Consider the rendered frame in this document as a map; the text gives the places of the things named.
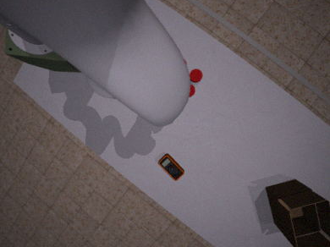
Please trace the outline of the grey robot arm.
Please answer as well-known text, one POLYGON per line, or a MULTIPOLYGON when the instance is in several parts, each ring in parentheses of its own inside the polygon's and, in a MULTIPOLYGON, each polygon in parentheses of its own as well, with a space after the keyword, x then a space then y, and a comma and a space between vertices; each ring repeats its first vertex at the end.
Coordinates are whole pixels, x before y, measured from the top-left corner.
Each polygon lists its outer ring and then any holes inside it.
POLYGON ((155 126, 189 99, 186 62, 145 0, 0 0, 0 24, 23 51, 57 53, 95 93, 155 126))

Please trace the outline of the orange digital multimeter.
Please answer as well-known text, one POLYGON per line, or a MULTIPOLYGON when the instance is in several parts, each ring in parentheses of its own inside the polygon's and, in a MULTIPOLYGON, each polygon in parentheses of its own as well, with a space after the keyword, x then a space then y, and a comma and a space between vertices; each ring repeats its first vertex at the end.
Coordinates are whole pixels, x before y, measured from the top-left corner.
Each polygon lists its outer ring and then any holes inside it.
POLYGON ((184 169, 167 153, 158 162, 158 164, 177 181, 184 175, 184 169))

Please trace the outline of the brown cardboard box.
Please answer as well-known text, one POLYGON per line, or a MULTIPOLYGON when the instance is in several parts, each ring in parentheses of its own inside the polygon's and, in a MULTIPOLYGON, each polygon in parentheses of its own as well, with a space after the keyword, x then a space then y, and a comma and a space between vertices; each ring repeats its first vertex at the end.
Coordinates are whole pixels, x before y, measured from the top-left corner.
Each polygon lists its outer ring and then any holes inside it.
POLYGON ((266 191, 273 221, 293 247, 330 247, 319 232, 330 237, 328 200, 296 179, 268 186, 266 191))

